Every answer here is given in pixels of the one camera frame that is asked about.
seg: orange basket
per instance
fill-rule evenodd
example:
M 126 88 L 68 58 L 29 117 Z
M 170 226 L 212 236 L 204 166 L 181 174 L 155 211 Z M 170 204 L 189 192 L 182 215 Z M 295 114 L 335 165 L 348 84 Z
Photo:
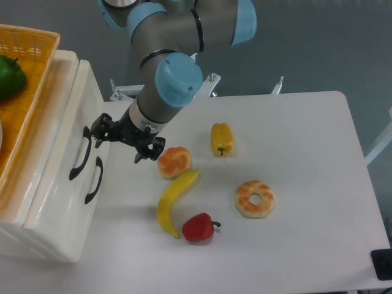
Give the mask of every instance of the orange basket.
M 28 133 L 59 41 L 60 35 L 55 32 L 0 24 L 0 55 L 19 58 L 18 63 L 27 77 L 27 84 L 21 92 L 0 101 L 0 193 Z

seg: yellow banana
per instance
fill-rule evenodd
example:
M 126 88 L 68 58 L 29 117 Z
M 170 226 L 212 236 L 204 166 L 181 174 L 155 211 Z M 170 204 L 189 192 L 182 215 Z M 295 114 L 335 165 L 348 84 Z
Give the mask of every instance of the yellow banana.
M 173 226 L 172 207 L 177 198 L 183 193 L 198 177 L 198 170 L 188 170 L 181 176 L 176 178 L 166 191 L 162 194 L 158 207 L 157 219 L 158 223 L 174 238 L 179 238 L 179 233 Z

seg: black ring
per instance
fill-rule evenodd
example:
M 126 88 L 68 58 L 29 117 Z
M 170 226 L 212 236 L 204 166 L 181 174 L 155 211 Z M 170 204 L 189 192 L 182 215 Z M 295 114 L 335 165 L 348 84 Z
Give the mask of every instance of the black ring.
M 140 68 L 142 68 L 147 61 L 149 61 L 151 58 L 154 58 L 155 56 L 158 56 L 161 54 L 176 53 L 176 52 L 177 52 L 177 50 L 173 50 L 173 49 L 161 49 L 161 50 L 154 51 L 143 58 L 143 60 L 140 63 Z
M 194 15 L 195 22 L 196 22 L 197 33 L 198 33 L 198 42 L 199 42 L 199 51 L 203 52 L 203 50 L 204 50 L 204 35 L 203 35 L 202 22 L 200 21 L 200 17 L 198 16 L 195 9 L 191 9 L 190 12 L 192 12 L 192 14 Z

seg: donut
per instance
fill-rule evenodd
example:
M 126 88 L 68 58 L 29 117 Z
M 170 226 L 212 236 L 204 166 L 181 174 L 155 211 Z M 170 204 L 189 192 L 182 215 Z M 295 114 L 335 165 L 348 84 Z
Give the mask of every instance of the donut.
M 185 147 L 171 147 L 158 157 L 160 175 L 165 179 L 175 179 L 190 168 L 192 157 Z
M 254 194 L 261 198 L 261 202 L 257 205 L 249 201 Z M 244 217 L 262 219 L 274 208 L 274 195 L 271 188 L 263 182 L 257 180 L 248 181 L 237 189 L 235 206 Z

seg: green bell pepper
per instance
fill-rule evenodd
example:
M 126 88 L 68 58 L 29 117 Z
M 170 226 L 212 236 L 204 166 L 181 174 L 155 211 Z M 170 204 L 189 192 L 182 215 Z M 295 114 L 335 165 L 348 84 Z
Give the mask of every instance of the green bell pepper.
M 18 58 L 0 55 L 0 100 L 21 91 L 26 84 L 26 74 L 17 61 Z

